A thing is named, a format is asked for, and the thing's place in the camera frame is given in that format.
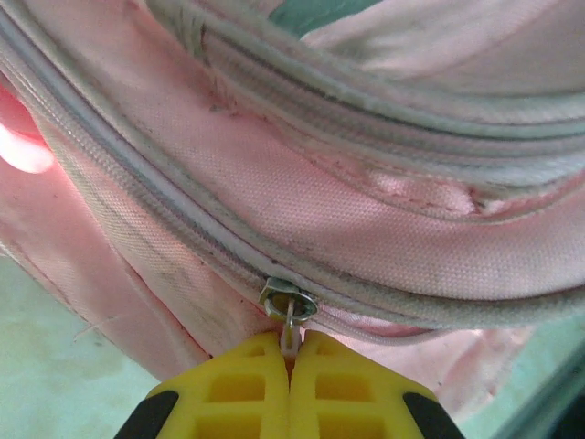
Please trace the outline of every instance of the zipper pull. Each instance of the zipper pull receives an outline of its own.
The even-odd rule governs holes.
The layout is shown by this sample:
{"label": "zipper pull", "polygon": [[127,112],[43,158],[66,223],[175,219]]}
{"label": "zipper pull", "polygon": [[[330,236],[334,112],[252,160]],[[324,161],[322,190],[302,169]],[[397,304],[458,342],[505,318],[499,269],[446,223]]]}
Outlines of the zipper pull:
{"label": "zipper pull", "polygon": [[295,359],[302,343],[301,325],[317,313],[317,303],[295,284],[276,277],[266,281],[260,303],[268,317],[284,323],[281,353],[286,359]]}

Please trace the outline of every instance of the pink fabric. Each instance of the pink fabric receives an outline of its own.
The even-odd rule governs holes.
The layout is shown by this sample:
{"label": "pink fabric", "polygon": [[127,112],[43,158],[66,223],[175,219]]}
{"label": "pink fabric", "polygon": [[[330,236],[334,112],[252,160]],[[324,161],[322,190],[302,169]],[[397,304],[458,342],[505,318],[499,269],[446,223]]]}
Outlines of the pink fabric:
{"label": "pink fabric", "polygon": [[[0,143],[0,150],[6,148],[18,148],[18,145]],[[26,161],[30,157],[22,155],[21,158]],[[208,352],[218,355],[246,337],[246,330],[242,332],[231,323],[219,329],[221,333],[231,328],[234,331],[231,335],[208,334],[215,327],[209,318],[221,319],[223,314],[217,309],[214,315],[200,321],[199,326],[194,325],[200,313],[207,315],[197,305],[200,299],[194,295],[187,302],[174,303],[172,297],[179,290],[169,289],[156,280],[154,267],[141,262],[143,252],[137,252],[134,247],[137,253],[133,254],[121,241],[117,241],[116,248],[112,247],[59,165],[39,175],[28,175],[0,161],[0,174],[3,176],[0,179],[0,205],[3,206],[0,242],[10,255],[61,303],[87,320],[89,327],[100,330],[160,380],[194,367],[208,358]],[[132,266],[122,252],[133,262]],[[177,245],[172,250],[179,260],[180,252]],[[203,295],[218,294],[226,288],[215,278]],[[246,306],[238,303],[232,310],[248,315]],[[183,326],[177,317],[186,324]],[[412,333],[411,328],[399,328],[375,319],[342,317],[350,323],[353,320],[356,327],[380,335],[397,335],[397,331],[404,333],[404,330],[405,334]],[[261,321],[265,317],[258,314],[253,318]],[[234,322],[233,318],[222,321]],[[327,331],[318,325],[313,327]],[[268,327],[247,325],[247,328],[250,334]],[[530,328],[457,331],[437,341],[404,348],[385,348],[333,335],[380,364],[422,382],[459,419],[493,397],[504,382],[507,364],[530,333]]]}

